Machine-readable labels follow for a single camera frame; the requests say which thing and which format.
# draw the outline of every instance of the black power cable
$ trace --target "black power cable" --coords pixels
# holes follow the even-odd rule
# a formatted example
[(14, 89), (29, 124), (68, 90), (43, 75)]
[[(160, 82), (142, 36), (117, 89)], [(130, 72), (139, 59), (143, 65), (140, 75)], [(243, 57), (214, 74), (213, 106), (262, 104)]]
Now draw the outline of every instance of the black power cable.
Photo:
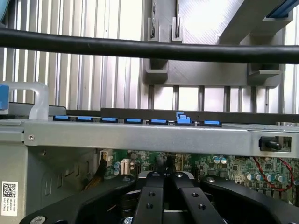
[(299, 46), (155, 43), (50, 35), (4, 28), (0, 29), (0, 47), (180, 61), (299, 64)]

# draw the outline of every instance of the motherboard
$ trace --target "motherboard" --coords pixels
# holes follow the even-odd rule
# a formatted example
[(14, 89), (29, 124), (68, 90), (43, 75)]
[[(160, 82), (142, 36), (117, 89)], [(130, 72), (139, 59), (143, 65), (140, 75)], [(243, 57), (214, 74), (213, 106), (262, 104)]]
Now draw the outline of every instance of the motherboard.
[[(106, 179), (127, 174), (138, 177), (142, 171), (188, 171), (200, 182), (205, 175), (218, 175), (275, 199), (299, 206), (299, 160), (284, 159), (292, 168), (294, 186), (287, 191), (273, 190), (261, 176), (252, 157), (212, 154), (171, 154), (131, 150), (103, 150), (107, 160)], [(290, 172), (278, 158), (259, 157), (258, 162), (269, 182), (284, 189), (290, 184)]]

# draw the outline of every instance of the blue tab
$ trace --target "blue tab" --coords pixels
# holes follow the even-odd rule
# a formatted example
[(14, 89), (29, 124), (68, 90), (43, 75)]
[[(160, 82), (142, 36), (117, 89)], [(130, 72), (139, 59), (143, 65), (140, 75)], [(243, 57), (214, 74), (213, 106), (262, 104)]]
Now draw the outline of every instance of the blue tab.
[(9, 103), (9, 86), (0, 85), (0, 110), (7, 110)]
[(102, 121), (116, 121), (116, 118), (102, 118)]
[(220, 125), (219, 121), (212, 121), (212, 120), (205, 120), (204, 121), (205, 125)]
[(78, 120), (92, 120), (92, 117), (78, 116)]
[(135, 123), (139, 123), (141, 122), (141, 119), (134, 119), (134, 118), (128, 118), (127, 122), (135, 122)]
[(286, 0), (279, 7), (274, 9), (267, 18), (285, 18), (299, 4), (299, 0)]
[(166, 123), (166, 120), (153, 119), (153, 120), (151, 120), (151, 122), (152, 123), (161, 123), (161, 124), (163, 124), (163, 123)]
[(69, 116), (64, 116), (64, 115), (55, 116), (55, 119), (65, 119), (65, 120), (67, 120), (68, 118), (69, 118)]
[(178, 124), (191, 124), (190, 117), (187, 117), (184, 112), (177, 112), (177, 123)]

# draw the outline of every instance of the white label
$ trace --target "white label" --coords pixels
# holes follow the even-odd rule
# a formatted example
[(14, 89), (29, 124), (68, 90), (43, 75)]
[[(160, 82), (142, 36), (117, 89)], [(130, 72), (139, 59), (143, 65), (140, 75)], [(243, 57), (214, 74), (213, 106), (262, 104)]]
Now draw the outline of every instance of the white label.
[(1, 215), (18, 215), (18, 182), (2, 181)]

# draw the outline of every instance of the red wire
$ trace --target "red wire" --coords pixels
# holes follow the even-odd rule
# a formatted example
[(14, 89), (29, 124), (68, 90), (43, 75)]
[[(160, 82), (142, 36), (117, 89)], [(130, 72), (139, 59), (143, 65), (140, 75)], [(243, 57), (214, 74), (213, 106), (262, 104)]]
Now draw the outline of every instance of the red wire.
[(257, 158), (256, 158), (255, 156), (253, 156), (253, 160), (256, 162), (256, 166), (257, 166), (258, 170), (260, 171), (260, 173), (261, 173), (263, 179), (266, 181), (266, 183), (267, 183), (268, 185), (270, 185), (271, 188), (276, 189), (277, 191), (286, 191), (286, 190), (290, 189), (290, 188), (293, 186), (293, 182), (294, 182), (295, 179), (294, 179), (294, 175), (293, 175), (293, 172), (292, 172), (292, 169), (291, 169), (290, 165), (287, 164), (285, 161), (283, 161), (281, 158), (278, 158), (278, 159), (279, 159), (279, 160), (286, 166), (286, 168), (287, 168), (287, 169), (289, 170), (289, 172), (290, 172), (291, 183), (289, 184), (289, 186), (288, 186), (287, 188), (278, 188), (278, 187), (275, 187), (274, 184), (270, 183), (270, 182), (267, 180), (267, 177), (266, 177), (266, 175), (264, 174), (263, 169), (261, 168), (259, 162), (257, 161)]

